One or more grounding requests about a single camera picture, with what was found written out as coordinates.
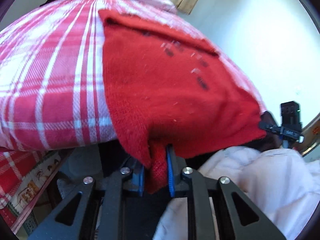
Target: red knitted fabric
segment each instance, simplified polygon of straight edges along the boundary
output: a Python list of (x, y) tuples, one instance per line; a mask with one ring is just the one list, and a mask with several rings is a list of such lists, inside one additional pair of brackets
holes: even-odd
[(148, 169), (149, 192), (167, 184), (168, 143), (191, 158), (265, 136), (257, 101), (208, 42), (137, 16), (99, 15), (111, 120), (124, 149)]

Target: silver screw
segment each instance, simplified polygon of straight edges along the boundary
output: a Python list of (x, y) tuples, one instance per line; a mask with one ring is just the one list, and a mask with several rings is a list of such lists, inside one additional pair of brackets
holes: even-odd
[(220, 182), (222, 184), (229, 184), (230, 183), (230, 179), (228, 177), (221, 177)]
[(193, 169), (190, 168), (190, 167), (185, 167), (185, 168), (182, 169), (182, 172), (184, 174), (191, 174), (191, 173), (193, 173)]
[(84, 179), (83, 179), (83, 183), (84, 184), (90, 184), (90, 183), (92, 183), (93, 182), (93, 177), (85, 177)]
[(120, 172), (122, 174), (129, 174), (130, 173), (130, 169), (128, 167), (123, 167), (120, 169)]

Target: white cloth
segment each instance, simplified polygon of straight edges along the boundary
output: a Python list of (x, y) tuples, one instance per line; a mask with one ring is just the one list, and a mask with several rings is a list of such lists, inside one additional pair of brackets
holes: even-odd
[[(206, 177), (228, 176), (268, 216), (288, 240), (294, 240), (320, 200), (320, 161), (305, 163), (298, 152), (260, 153), (230, 147), (214, 154), (199, 171)], [(186, 199), (167, 206), (153, 240), (187, 240)]]

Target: triangular cutout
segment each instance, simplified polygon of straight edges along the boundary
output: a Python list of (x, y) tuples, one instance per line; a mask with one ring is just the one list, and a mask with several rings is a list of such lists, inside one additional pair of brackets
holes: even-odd
[(236, 192), (233, 192), (231, 195), (233, 202), (235, 203), (241, 225), (247, 226), (259, 221), (259, 216)]
[(81, 196), (81, 193), (75, 195), (75, 197), (56, 216), (56, 222), (65, 224), (66, 226), (71, 226), (73, 224)]

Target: pink plaid blanket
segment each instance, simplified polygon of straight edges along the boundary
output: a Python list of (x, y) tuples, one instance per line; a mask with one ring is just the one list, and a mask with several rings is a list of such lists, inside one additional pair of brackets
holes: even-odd
[[(103, 8), (155, 20), (205, 39), (177, 15), (134, 0), (57, 0), (5, 28), (0, 33), (3, 203), (7, 202), (6, 194), (19, 186), (37, 158), (43, 156), (34, 151), (116, 138), (102, 78), (105, 35), (98, 10)], [(220, 60), (235, 82), (257, 99), (264, 112), (263, 101), (250, 80), (222, 52)]]

